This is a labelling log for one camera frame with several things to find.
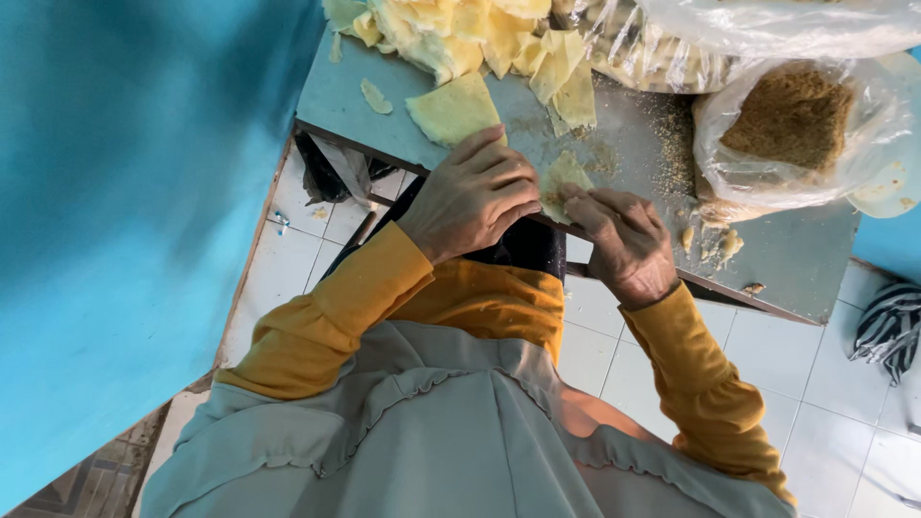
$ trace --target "mustard yellow shirt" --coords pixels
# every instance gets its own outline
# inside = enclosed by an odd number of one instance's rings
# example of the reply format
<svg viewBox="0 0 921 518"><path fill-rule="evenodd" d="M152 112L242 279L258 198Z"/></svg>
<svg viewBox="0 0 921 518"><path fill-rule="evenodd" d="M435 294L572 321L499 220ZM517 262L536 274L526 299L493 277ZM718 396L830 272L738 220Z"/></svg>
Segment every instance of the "mustard yellow shirt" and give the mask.
<svg viewBox="0 0 921 518"><path fill-rule="evenodd" d="M563 309L559 279L464 259L433 268L392 222L312 292L263 316L250 352L215 380L278 399L310 397L332 386L361 335L387 318L457 327L479 338L523 338L545 348L555 364ZM652 363L662 412L678 426L672 445L796 505L780 454L759 425L761 394L739 379L687 288L621 313Z"/></svg>

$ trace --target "woman's right hand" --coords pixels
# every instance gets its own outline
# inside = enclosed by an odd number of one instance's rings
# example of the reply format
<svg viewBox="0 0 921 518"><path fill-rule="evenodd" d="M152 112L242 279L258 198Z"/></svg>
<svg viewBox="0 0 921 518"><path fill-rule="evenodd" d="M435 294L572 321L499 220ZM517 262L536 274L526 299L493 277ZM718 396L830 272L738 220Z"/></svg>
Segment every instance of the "woman's right hand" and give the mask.
<svg viewBox="0 0 921 518"><path fill-rule="evenodd" d="M651 306L679 284L671 235L652 202L611 189L563 185L565 211L595 243L589 270L628 311Z"/></svg>

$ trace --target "blue wall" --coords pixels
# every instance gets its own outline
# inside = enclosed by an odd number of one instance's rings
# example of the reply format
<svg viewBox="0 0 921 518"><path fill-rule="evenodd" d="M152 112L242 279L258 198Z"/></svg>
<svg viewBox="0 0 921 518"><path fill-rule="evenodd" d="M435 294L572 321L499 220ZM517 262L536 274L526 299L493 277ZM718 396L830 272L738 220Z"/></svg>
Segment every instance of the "blue wall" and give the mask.
<svg viewBox="0 0 921 518"><path fill-rule="evenodd" d="M0 513L211 367L321 24L0 2Z"/></svg>
<svg viewBox="0 0 921 518"><path fill-rule="evenodd" d="M898 218L864 215L852 253L921 284L921 208L915 207Z"/></svg>

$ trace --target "mustard yellow sleeve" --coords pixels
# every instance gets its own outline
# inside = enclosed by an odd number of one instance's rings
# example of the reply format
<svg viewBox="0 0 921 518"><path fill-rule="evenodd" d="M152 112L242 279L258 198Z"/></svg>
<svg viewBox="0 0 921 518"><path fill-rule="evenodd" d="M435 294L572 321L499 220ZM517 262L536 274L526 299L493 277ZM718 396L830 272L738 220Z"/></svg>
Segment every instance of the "mustard yellow sleeve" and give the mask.
<svg viewBox="0 0 921 518"><path fill-rule="evenodd" d="M621 313L652 362L662 413L678 425L672 445L796 505L784 488L780 453L759 424L761 393L739 379L739 370L706 330L687 287L682 283L661 302L636 312L621 308Z"/></svg>
<svg viewBox="0 0 921 518"><path fill-rule="evenodd" d="M299 399L332 386L359 337L433 280L432 265L389 223L307 295L263 316L237 367L215 380L278 399Z"/></svg>

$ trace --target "black cloth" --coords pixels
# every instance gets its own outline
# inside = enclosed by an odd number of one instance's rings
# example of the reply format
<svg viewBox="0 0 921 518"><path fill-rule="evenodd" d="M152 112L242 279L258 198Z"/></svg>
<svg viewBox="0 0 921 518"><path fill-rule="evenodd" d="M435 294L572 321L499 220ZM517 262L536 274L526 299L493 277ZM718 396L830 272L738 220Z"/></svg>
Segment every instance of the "black cloth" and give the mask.
<svg viewBox="0 0 921 518"><path fill-rule="evenodd" d="M912 366L921 338L921 286L894 282L880 289L857 325L850 359L881 363L898 386Z"/></svg>
<svg viewBox="0 0 921 518"><path fill-rule="evenodd" d="M418 177L397 197L387 214L380 219L368 239L374 237L388 223L400 219L409 210L426 179ZM323 278L326 278L352 252L360 247L342 250L332 262ZM502 234L492 246L463 255L465 259L486 265L515 266L550 274L561 281L566 275L566 235L530 218L521 218Z"/></svg>

